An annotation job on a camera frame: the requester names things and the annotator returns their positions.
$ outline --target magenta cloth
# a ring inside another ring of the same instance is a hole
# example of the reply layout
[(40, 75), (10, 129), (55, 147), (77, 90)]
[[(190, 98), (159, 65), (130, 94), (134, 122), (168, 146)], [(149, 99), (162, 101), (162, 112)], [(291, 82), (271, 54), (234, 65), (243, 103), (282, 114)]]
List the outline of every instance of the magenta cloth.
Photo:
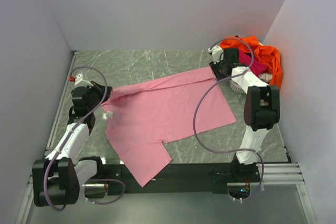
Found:
[[(210, 67), (200, 68), (117, 88), (103, 103), (106, 112), (114, 113), (108, 119), (107, 139), (142, 187), (171, 161), (163, 142), (193, 135), (196, 105), (215, 82)], [(197, 131), (235, 122), (220, 87), (216, 86), (200, 106)]]
[[(245, 63), (247, 66), (250, 65), (252, 58), (245, 54), (243, 51), (239, 50), (239, 62)], [(267, 65), (260, 63), (254, 58), (254, 62), (250, 67), (252, 73), (254, 73), (258, 78), (261, 73), (264, 73), (267, 70)]]

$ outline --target clothing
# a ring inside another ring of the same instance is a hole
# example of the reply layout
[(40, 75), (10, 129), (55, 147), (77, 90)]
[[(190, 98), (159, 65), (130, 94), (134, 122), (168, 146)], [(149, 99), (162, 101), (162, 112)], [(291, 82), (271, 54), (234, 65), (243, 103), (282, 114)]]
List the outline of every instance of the clothing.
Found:
[[(193, 135), (193, 115), (205, 91), (216, 82), (210, 67), (120, 87), (103, 103), (108, 118), (106, 136), (112, 147), (143, 187), (169, 162), (164, 143)], [(235, 123), (219, 86), (204, 99), (196, 118), (197, 132)]]
[[(253, 50), (256, 60), (260, 63), (267, 65), (267, 71), (273, 74), (273, 78), (270, 81), (270, 85), (277, 85), (281, 88), (282, 82), (282, 68), (280, 61), (280, 52), (277, 48), (272, 46), (263, 46), (259, 44), (258, 39), (255, 36), (240, 38), (246, 42)], [(221, 45), (223, 49), (229, 47), (239, 48), (244, 53), (250, 53), (248, 48), (236, 40), (223, 40)]]
[[(247, 66), (250, 65), (252, 58), (249, 55), (246, 55), (243, 51), (239, 50), (239, 63), (244, 63)], [(260, 63), (259, 61), (253, 61), (250, 70), (254, 73), (257, 77), (264, 73), (267, 70), (267, 65)]]

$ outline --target wall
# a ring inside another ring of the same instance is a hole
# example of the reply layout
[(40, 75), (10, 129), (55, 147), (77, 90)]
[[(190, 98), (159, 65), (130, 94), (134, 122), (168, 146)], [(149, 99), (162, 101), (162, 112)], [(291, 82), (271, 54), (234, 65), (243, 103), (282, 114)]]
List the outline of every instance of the wall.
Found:
[(280, 129), (319, 223), (336, 220), (335, 13), (335, 0), (286, 0), (264, 41), (281, 52)]
[(0, 0), (1, 223), (14, 223), (41, 158), (71, 51), (42, 0)]
[(46, 0), (75, 50), (204, 49), (263, 39), (284, 0)]

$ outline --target green marble tabletop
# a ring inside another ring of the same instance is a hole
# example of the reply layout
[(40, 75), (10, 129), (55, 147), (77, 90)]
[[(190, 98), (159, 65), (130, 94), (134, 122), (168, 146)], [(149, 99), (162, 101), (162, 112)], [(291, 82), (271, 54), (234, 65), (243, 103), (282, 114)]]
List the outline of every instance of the green marble tabletop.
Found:
[[(89, 65), (98, 68), (104, 73), (108, 85), (116, 88), (206, 67), (210, 61), (211, 57), (208, 53), (201, 50), (77, 51), (75, 52), (74, 66)], [(87, 74), (90, 80), (102, 84), (102, 79), (97, 73), (88, 70)], [(65, 132), (68, 111), (72, 106), (70, 92), (73, 88), (74, 85), (69, 83), (59, 113), (59, 123), (53, 138), (53, 146), (56, 146)], [(246, 127), (243, 119), (246, 95), (234, 92), (229, 83), (221, 84), (220, 88), (237, 119), (237, 123), (201, 133), (199, 136), (207, 146), (217, 150), (239, 148)], [(104, 157), (109, 164), (118, 164), (120, 163), (118, 155), (105, 136), (107, 121), (102, 117), (102, 108), (99, 108), (95, 115), (95, 127), (81, 148), (76, 161), (86, 156), (100, 156)], [(172, 157), (172, 163), (230, 162), (233, 156), (233, 154), (211, 153), (203, 149), (193, 136), (165, 144), (165, 148)], [(261, 154), (265, 162), (287, 162), (286, 149), (277, 125), (264, 139)]]

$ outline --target pile of clothes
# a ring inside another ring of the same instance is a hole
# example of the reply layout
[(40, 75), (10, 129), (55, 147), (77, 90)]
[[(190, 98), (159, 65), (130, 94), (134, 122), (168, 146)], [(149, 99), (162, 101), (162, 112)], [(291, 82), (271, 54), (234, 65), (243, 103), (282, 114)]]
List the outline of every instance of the pile of clothes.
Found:
[[(279, 50), (272, 46), (264, 46), (259, 43), (255, 36), (240, 39), (246, 42), (253, 50), (255, 62), (251, 67), (251, 71), (261, 80), (281, 88), (282, 69)], [(249, 64), (251, 61), (249, 49), (237, 40), (224, 40), (220, 44), (220, 47), (223, 49), (231, 47), (238, 48), (239, 62)]]

